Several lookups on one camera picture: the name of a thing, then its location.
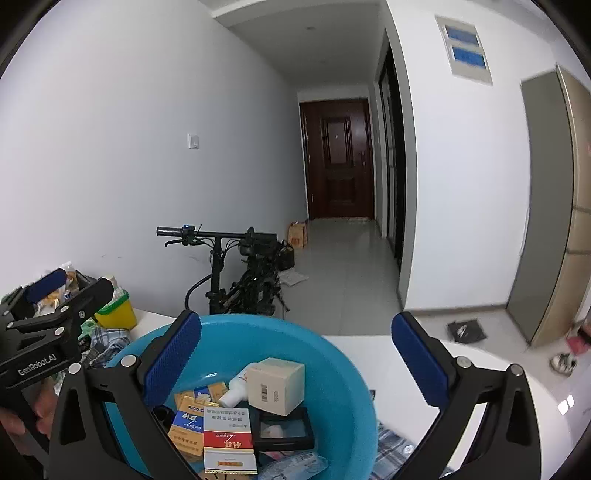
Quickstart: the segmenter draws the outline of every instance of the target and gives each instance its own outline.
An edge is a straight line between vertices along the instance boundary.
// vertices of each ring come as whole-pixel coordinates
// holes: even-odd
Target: blue plastic basin
[[[329,468],[314,480],[365,480],[375,462],[378,434],[374,405],[357,369],[336,347],[321,336],[292,323],[253,315],[210,315],[201,317],[201,341],[183,369],[173,392],[228,382],[245,365],[267,357],[306,365],[306,399],[318,452]],[[109,364],[124,356],[139,355],[168,326],[139,338]],[[173,409],[170,395],[167,405]],[[108,404],[108,412],[128,463],[149,475],[135,450],[119,411]],[[193,464],[195,470],[203,464]]]

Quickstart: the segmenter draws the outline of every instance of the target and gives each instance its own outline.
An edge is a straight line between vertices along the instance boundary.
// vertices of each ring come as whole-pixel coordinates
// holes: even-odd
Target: black bag
[[[277,268],[279,271],[287,270],[296,266],[296,255],[294,248],[285,240],[281,243],[281,249],[277,254]]]
[[[486,334],[476,319],[448,323],[447,329],[452,338],[459,343],[480,342],[486,338]]]

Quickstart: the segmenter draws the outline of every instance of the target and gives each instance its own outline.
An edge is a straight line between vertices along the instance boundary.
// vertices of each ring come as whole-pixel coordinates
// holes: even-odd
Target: human hand
[[[47,378],[43,381],[39,396],[33,405],[33,411],[39,418],[37,420],[37,430],[43,435],[47,435],[48,438],[51,435],[56,405],[57,396],[53,391],[53,381]],[[2,423],[4,430],[6,430],[18,451],[23,455],[27,455],[28,451],[21,438],[25,434],[25,425],[22,420],[13,412],[0,407],[0,423]]]

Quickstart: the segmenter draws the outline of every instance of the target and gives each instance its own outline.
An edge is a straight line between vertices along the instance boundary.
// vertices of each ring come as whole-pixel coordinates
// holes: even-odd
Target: wooden door
[[[302,103],[311,218],[374,218],[367,100]]]

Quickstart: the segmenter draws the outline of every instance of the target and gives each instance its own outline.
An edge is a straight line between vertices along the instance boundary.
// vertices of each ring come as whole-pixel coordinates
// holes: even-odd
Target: white shoe
[[[570,374],[573,373],[574,368],[577,366],[577,359],[572,353],[560,353],[550,359],[550,366],[559,374],[570,377]]]

